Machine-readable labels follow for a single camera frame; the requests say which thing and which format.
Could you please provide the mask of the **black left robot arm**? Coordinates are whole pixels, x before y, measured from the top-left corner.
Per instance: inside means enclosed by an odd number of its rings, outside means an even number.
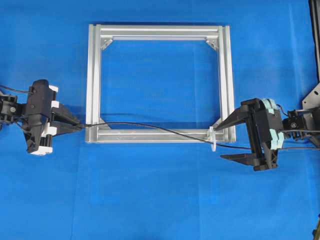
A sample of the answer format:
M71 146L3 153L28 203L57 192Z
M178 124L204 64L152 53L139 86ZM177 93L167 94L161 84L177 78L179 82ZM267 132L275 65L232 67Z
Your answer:
M18 97L0 94L0 124L17 125L23 132L27 152L45 156L53 151L53 138L95 127L81 123L69 109L56 100L58 87L46 79L36 80L28 90L26 103L18 103Z

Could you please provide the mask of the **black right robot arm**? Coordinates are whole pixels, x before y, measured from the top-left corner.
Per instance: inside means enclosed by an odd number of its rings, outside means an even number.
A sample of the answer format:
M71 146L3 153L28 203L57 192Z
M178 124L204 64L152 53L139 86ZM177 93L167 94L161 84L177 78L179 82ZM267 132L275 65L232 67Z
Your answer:
M250 153L222 155L223 159L252 166L254 171L277 168L278 151L283 148L285 139L309 139L320 147L320 109L313 107L288 111L282 119L283 109L273 99L254 98L241 102L228 118L215 130L224 130L245 124Z

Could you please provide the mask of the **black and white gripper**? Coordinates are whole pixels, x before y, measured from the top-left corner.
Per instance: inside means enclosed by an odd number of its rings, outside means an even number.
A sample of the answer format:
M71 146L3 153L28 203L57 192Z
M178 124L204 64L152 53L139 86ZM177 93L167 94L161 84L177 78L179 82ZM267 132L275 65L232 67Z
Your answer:
M67 107L56 101L58 90L46 79L34 81L29 88L24 110L24 138L29 154L51 154L53 136L77 133L85 127ZM57 122L51 124L52 113Z

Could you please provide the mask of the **black gripper, teal pads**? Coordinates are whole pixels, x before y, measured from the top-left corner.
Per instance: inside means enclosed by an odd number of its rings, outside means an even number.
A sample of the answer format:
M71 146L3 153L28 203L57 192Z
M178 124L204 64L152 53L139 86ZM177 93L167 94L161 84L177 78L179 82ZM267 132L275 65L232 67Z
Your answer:
M283 147L284 129L281 112L271 98L253 98L241 102L215 130L223 130L246 122L252 153L224 154L222 159L253 166L254 171L278 167L278 150Z

